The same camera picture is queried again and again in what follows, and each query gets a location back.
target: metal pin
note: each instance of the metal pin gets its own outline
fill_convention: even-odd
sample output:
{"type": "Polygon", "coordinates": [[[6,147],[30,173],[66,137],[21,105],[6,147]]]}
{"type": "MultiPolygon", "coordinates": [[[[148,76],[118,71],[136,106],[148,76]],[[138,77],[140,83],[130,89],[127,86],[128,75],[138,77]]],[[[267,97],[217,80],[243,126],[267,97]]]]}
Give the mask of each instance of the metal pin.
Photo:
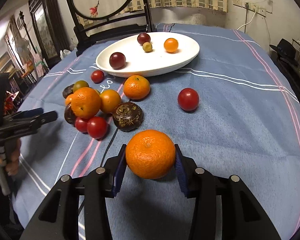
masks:
{"type": "Polygon", "coordinates": [[[61,177],[61,181],[63,181],[63,182],[66,182],[66,181],[68,181],[70,179],[70,176],[69,175],[63,175],[62,177],[61,177]]]}
{"type": "Polygon", "coordinates": [[[234,182],[238,182],[240,180],[240,178],[237,175],[232,175],[231,180],[234,182]]]}
{"type": "Polygon", "coordinates": [[[99,167],[96,169],[96,173],[98,173],[98,174],[102,174],[104,172],[106,172],[106,169],[104,167],[99,167]]]}
{"type": "Polygon", "coordinates": [[[196,168],[195,173],[197,174],[204,174],[204,169],[203,168],[196,168]]]}

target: black hat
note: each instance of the black hat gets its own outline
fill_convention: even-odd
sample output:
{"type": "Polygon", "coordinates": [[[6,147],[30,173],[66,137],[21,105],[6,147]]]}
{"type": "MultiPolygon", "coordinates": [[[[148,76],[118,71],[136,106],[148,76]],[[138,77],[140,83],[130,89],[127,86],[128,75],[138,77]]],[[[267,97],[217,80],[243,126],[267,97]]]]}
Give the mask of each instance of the black hat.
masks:
{"type": "Polygon", "coordinates": [[[281,39],[278,46],[270,45],[270,48],[275,50],[282,58],[292,65],[298,66],[298,62],[294,59],[296,56],[296,49],[290,42],[285,39],[281,39]]]}

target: gray handle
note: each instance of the gray handle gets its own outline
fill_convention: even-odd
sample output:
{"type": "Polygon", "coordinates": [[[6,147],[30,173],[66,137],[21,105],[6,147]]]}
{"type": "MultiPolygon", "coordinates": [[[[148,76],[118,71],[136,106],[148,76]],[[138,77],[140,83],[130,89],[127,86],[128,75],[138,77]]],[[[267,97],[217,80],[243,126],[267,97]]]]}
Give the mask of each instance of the gray handle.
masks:
{"type": "Polygon", "coordinates": [[[6,174],[5,171],[3,170],[3,167],[0,166],[0,186],[1,186],[1,190],[4,196],[9,195],[10,192],[10,188],[6,179],[6,174]]]}

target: white plate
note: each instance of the white plate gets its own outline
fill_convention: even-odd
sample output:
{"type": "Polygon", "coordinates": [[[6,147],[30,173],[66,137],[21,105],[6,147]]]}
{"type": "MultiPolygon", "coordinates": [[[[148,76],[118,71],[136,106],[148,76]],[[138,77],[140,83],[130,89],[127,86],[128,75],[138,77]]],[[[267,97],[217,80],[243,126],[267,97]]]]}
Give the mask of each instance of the white plate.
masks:
{"type": "Polygon", "coordinates": [[[199,53],[199,44],[188,36],[167,32],[148,34],[151,37],[152,52],[144,52],[137,42],[137,34],[105,48],[96,59],[97,66],[104,72],[117,77],[132,75],[151,77],[177,70],[191,62],[199,53]],[[175,53],[168,53],[163,47],[168,38],[175,38],[179,43],[175,53]],[[110,66],[109,58],[114,52],[121,52],[125,55],[127,63],[124,68],[115,70],[110,66]]]}

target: red cherry tomato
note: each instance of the red cherry tomato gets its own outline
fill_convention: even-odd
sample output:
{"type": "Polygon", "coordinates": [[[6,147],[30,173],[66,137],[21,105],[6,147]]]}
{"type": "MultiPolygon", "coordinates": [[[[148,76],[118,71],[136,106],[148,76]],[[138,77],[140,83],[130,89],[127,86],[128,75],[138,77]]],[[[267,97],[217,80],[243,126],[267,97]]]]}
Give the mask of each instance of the red cherry tomato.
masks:
{"type": "Polygon", "coordinates": [[[109,58],[109,64],[113,69],[123,68],[126,64],[126,57],[121,52],[112,53],[109,58]]]}
{"type": "Polygon", "coordinates": [[[88,119],[82,119],[80,117],[77,117],[75,119],[74,126],[77,128],[79,132],[87,132],[87,124],[88,124],[88,119]]]}
{"type": "Polygon", "coordinates": [[[192,111],[199,105],[199,95],[192,88],[181,90],[178,95],[178,104],[185,111],[192,111]]]}
{"type": "Polygon", "coordinates": [[[108,130],[108,123],[105,119],[95,116],[92,117],[88,121],[88,134],[95,139],[101,139],[103,136],[106,135],[108,130]]]}
{"type": "Polygon", "coordinates": [[[91,74],[91,80],[95,84],[101,83],[104,78],[105,78],[105,74],[101,70],[96,70],[96,71],[92,72],[92,74],[91,74]]]}
{"type": "Polygon", "coordinates": [[[150,42],[151,37],[148,33],[140,33],[137,37],[137,41],[142,46],[145,42],[150,42]]]}

